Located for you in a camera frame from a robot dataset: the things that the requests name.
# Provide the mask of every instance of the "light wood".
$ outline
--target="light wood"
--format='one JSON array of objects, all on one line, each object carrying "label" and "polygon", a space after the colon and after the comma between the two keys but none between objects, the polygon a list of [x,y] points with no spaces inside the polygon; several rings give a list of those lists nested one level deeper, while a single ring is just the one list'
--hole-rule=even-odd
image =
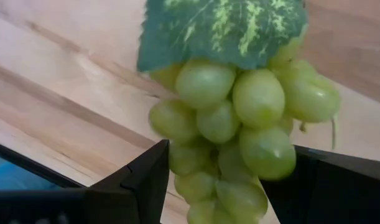
[{"label": "light wood", "polygon": [[[371,72],[380,69],[380,50],[368,48],[380,48],[380,35],[352,36],[346,42],[347,33],[324,17],[353,16],[380,24],[380,11],[371,16],[354,10],[349,16],[344,2],[328,6],[310,1],[312,25],[304,55],[334,79],[352,62],[363,62],[366,75],[348,81],[351,70],[339,80],[380,100],[380,83],[372,81],[380,80],[380,74]],[[134,72],[143,4],[0,0],[0,143],[91,185],[158,141],[147,113],[160,98],[172,95]],[[367,28],[356,24],[351,31]],[[350,56],[357,40],[364,44],[354,59]],[[337,151],[380,160],[380,103],[337,87],[343,98]],[[329,150],[330,125],[311,126],[307,135],[297,131],[293,139]],[[185,223],[187,209],[170,182],[162,223]],[[262,223],[278,223],[274,211]]]}]

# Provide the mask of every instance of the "wood grain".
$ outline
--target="wood grain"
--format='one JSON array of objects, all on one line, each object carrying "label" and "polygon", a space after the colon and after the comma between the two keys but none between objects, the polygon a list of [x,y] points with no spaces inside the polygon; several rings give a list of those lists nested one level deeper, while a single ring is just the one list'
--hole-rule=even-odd
[{"label": "wood grain", "polygon": [[[309,0],[303,56],[380,101],[380,1],[371,2]],[[143,4],[0,0],[0,143],[91,185],[158,141],[147,113],[173,96],[134,72]],[[337,152],[380,160],[380,103],[344,85]],[[330,125],[293,139],[329,150]],[[185,223],[187,209],[170,181],[162,223]],[[271,207],[262,223],[278,223]]]}]

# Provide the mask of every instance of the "black object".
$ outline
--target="black object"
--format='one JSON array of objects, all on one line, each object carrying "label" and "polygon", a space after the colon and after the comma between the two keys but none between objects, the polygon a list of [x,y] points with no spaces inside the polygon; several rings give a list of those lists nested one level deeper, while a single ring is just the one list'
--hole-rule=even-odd
[{"label": "black object", "polygon": [[60,190],[0,191],[0,224],[157,224],[169,180],[169,142],[164,140],[104,180],[84,187],[0,145],[0,157]]},{"label": "black object", "polygon": [[[159,223],[169,175],[168,147],[168,141],[161,141],[86,188],[0,146],[4,159],[66,187],[0,192],[0,223],[49,217],[50,223]],[[262,181],[281,224],[380,224],[380,162],[300,146],[296,151],[297,166],[290,177]]]}]

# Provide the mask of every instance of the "artificial grape bunch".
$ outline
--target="artificial grape bunch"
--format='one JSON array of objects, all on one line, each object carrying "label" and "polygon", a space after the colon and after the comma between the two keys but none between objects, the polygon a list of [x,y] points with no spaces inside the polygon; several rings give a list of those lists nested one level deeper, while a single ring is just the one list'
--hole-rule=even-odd
[{"label": "artificial grape bunch", "polygon": [[338,112],[332,83],[293,58],[299,45],[291,41],[256,70],[191,60],[151,73],[178,96],[156,104],[149,121],[172,141],[170,168],[191,205],[189,224],[257,223],[267,212],[259,179],[281,180],[295,167],[294,119],[321,123]]},{"label": "artificial grape bunch", "polygon": [[295,168],[294,120],[302,131],[334,121],[341,103],[297,59],[304,1],[147,0],[146,8],[137,69],[177,96],[156,104],[149,122],[171,142],[188,223],[259,223],[268,204],[259,180]]}]

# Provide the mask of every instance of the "green leaf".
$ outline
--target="green leaf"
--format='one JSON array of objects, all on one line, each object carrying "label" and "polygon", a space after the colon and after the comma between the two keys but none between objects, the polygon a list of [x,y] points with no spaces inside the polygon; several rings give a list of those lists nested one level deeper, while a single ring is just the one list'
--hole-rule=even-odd
[{"label": "green leaf", "polygon": [[193,58],[266,66],[307,23],[302,0],[147,0],[137,69]]}]

